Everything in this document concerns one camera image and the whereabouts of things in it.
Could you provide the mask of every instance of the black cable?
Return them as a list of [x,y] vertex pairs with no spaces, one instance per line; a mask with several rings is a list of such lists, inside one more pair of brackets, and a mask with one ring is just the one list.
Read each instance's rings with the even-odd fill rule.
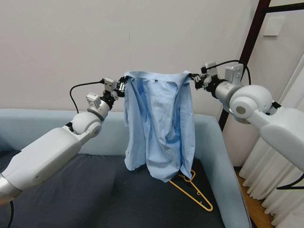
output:
[[250,76],[249,68],[248,68],[247,64],[245,64],[244,62],[242,62],[242,61],[240,61],[240,60],[230,60],[230,61],[222,62],[222,63],[216,64],[216,65],[214,65],[214,66],[208,67],[207,70],[210,70],[210,69],[212,69],[212,68],[215,68],[215,67],[218,67],[218,66],[227,64],[227,63],[235,63],[235,62],[241,63],[241,64],[244,65],[244,67],[245,67],[245,69],[246,69],[246,71],[247,71],[247,73],[248,73],[248,82],[249,82],[249,85],[251,85],[251,76]]
[[8,224],[7,228],[10,228],[10,226],[13,222],[14,213],[15,213],[13,201],[10,201],[9,204],[10,204],[10,220],[9,220],[9,224]]
[[73,103],[74,103],[74,105],[75,105],[75,108],[76,108],[77,113],[79,113],[79,110],[78,110],[78,108],[77,108],[77,105],[76,105],[76,103],[75,103],[75,100],[73,99],[72,90],[73,90],[74,88],[76,88],[76,87],[79,87],[79,86],[86,86],[86,85],[92,85],[92,84],[98,84],[98,83],[104,83],[104,80],[101,80],[101,81],[98,81],[98,82],[89,82],[89,83],[78,84],[78,85],[73,86],[73,87],[70,89],[70,97],[71,97],[71,99],[72,99],[72,101],[73,101]]
[[299,183],[301,180],[304,179],[304,173],[303,175],[297,179],[296,181],[290,183],[290,184],[287,184],[287,185],[284,185],[284,186],[281,186],[281,187],[277,187],[276,189],[278,190],[292,190],[292,189],[298,189],[298,190],[303,190],[304,189],[304,186],[294,186],[295,184]]

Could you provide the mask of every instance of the light blue sofa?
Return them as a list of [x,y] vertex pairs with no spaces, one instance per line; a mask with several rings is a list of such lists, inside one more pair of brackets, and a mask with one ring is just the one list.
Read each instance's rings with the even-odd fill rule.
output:
[[[72,111],[0,109],[0,151],[21,150],[49,130],[65,125],[75,114]],[[123,117],[123,113],[109,113],[101,133],[86,143],[80,153],[124,155],[129,132]],[[195,157],[205,169],[225,227],[250,228],[247,208],[216,119],[196,114],[195,137]]]

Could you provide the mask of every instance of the light blue shirt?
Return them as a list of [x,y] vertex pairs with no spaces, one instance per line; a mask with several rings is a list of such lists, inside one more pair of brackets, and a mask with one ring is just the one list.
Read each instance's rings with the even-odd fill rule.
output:
[[163,182],[179,170],[191,178],[195,134],[189,72],[130,71],[125,76],[129,76],[124,97],[130,132],[127,169],[146,163],[151,176]]

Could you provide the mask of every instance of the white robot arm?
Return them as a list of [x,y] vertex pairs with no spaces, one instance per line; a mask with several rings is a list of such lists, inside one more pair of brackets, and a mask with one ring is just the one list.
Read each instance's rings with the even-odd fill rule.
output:
[[97,136],[101,125],[118,96],[124,95],[124,83],[102,80],[104,94],[86,96],[87,112],[55,128],[15,155],[0,174],[0,205],[17,197],[23,190],[41,184],[75,157],[89,139]]
[[218,78],[213,66],[215,63],[208,63],[202,75],[193,75],[196,89],[211,92],[237,121],[254,125],[265,142],[304,171],[304,113],[274,102],[262,86],[243,86],[242,64],[228,66],[225,79]]
[[[202,75],[191,77],[196,89],[211,92],[237,121],[253,124],[269,145],[304,171],[304,114],[281,107],[261,86],[243,86],[242,74],[243,65],[236,64],[226,68],[225,79],[219,79],[215,63],[211,63],[202,68]],[[0,174],[0,205],[52,176],[76,156],[84,143],[98,135],[114,100],[124,96],[126,80],[121,78],[116,83],[106,78],[101,99],[93,93],[86,97],[87,113],[77,114],[66,126],[51,130],[15,155]]]

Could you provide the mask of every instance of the white wall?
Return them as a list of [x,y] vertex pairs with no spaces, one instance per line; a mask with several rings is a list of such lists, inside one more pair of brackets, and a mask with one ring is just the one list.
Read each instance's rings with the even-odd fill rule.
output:
[[[75,84],[118,79],[128,70],[198,72],[207,61],[239,58],[257,2],[3,1],[0,108],[74,110],[68,93]],[[250,60],[253,83],[269,88],[276,99],[303,50],[300,19],[291,16],[278,38],[259,37]],[[224,68],[219,71],[223,76]],[[102,90],[102,85],[76,89],[80,110],[88,92]],[[209,93],[193,89],[192,97],[195,113],[219,116],[221,105]],[[113,110],[122,109],[120,99]],[[229,120],[224,136],[234,165],[240,165],[256,131]]]
[[[294,0],[275,1],[275,5],[296,3]],[[285,16],[285,23],[278,37],[263,37],[269,17]],[[249,61],[252,83],[266,87],[278,101],[304,54],[304,10],[267,14]],[[224,139],[235,166],[241,166],[252,151],[258,131],[229,117]]]

